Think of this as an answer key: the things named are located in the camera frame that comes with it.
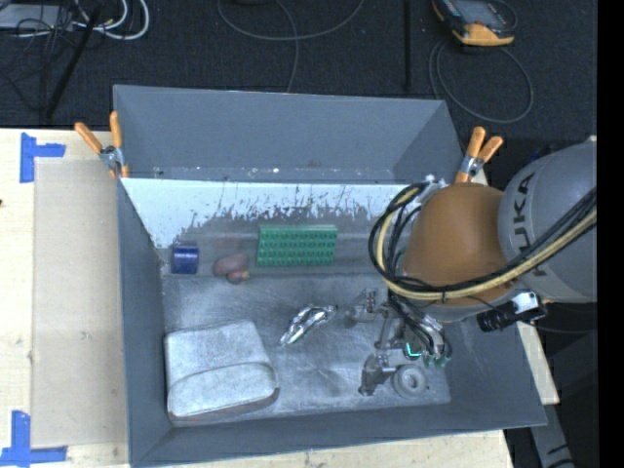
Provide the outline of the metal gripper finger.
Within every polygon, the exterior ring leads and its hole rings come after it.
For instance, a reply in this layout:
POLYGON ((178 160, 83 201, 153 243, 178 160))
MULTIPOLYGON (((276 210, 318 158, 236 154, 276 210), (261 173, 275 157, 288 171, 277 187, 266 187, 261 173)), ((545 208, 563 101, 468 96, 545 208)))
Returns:
POLYGON ((387 353, 370 354, 361 372, 359 393, 365 397, 374 394, 376 388, 384 384, 397 370, 387 353))
POLYGON ((347 329, 378 322, 382 318, 382 299, 377 288, 363 289, 344 310, 343 325, 347 329))

